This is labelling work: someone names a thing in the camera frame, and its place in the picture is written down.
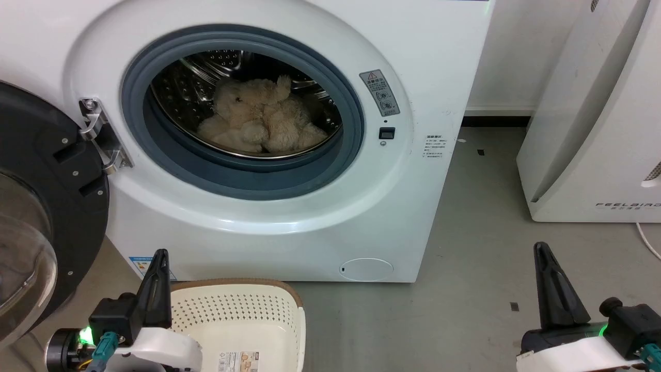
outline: energy label sticker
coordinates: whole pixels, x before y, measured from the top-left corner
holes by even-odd
[[[149,269],[149,264],[151,263],[151,257],[129,257],[128,259],[136,266],[137,270],[145,276],[147,269]],[[176,280],[175,275],[170,270],[170,280]]]

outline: white wall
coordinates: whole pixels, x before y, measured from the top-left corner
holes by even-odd
[[[579,8],[589,6],[590,0],[496,0],[466,115],[530,115]]]

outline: gray floor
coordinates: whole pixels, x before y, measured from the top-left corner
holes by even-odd
[[[514,371],[522,334],[539,322],[532,258],[539,240],[551,245],[594,320],[610,296],[661,311],[661,261],[633,224],[530,219],[514,161],[523,137],[516,128],[462,129],[466,142],[457,143],[417,283],[293,284],[307,314],[306,371]],[[643,230],[661,248],[661,226]],[[106,242],[71,303],[34,334],[45,344],[56,328],[84,326],[99,299],[138,285]],[[17,348],[45,370],[30,339]],[[7,350],[0,366],[27,371]]]

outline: screw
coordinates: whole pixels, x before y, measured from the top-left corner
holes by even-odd
[[[94,110],[97,107],[97,103],[91,99],[86,99],[84,105],[89,110]]]

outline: fluffy white stuffed animal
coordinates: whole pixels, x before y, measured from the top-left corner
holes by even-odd
[[[302,150],[327,134],[312,124],[303,100],[291,95],[292,81],[255,79],[244,83],[223,80],[214,95],[214,116],[198,127],[207,140],[244,152]]]

